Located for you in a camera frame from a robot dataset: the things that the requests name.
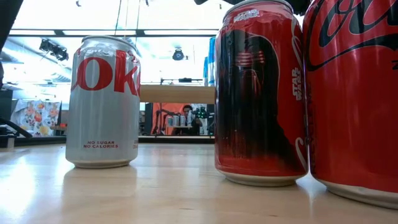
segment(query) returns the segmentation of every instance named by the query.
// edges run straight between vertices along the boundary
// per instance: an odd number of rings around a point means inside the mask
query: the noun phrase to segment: coca-cola can
[[[312,175],[398,208],[398,1],[315,0],[303,27]]]
[[[307,173],[301,29],[289,3],[232,7],[216,38],[216,168],[240,184]]]
[[[81,168],[137,157],[141,66],[135,46],[88,36],[73,56],[66,158]]]

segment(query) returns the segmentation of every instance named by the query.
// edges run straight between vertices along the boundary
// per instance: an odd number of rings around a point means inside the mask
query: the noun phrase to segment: wooden shelf
[[[215,103],[213,86],[141,85],[141,102]]]

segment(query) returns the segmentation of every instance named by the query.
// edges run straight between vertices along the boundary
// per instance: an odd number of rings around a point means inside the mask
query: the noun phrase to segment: coca-cola zero can
[[[289,3],[232,7],[216,38],[216,168],[240,184],[307,173],[301,29]]]
[[[316,0],[303,27],[312,175],[398,208],[398,1]]]

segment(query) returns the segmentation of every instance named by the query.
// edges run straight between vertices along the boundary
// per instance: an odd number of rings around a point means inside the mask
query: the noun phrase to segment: can rim
[[[83,43],[83,41],[85,41],[85,40],[95,39],[95,38],[105,38],[105,39],[116,40],[116,41],[122,42],[122,43],[127,44],[128,46],[134,48],[136,53],[138,52],[137,47],[132,45],[131,43],[129,43],[129,42],[125,41],[125,40],[122,40],[120,38],[112,37],[112,36],[109,36],[109,35],[88,35],[88,36],[84,37],[83,40],[81,40],[81,42]]]
[[[293,7],[285,0],[245,0],[245,1],[237,3],[231,9],[228,9],[228,11],[226,11],[225,16],[223,18],[223,22],[225,21],[226,16],[228,16],[228,14],[231,13],[233,10],[235,10],[235,9],[241,7],[241,6],[244,6],[244,5],[247,5],[247,4],[250,4],[250,3],[255,3],[255,2],[277,2],[277,3],[281,3],[281,4],[286,5],[292,11],[292,14],[293,14]]]

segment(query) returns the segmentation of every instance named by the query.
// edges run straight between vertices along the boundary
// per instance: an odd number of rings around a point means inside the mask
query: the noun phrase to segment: wooden table
[[[212,145],[140,144],[131,166],[84,170],[65,146],[0,152],[0,223],[398,223],[398,211],[333,195],[311,176],[261,188],[227,181]]]

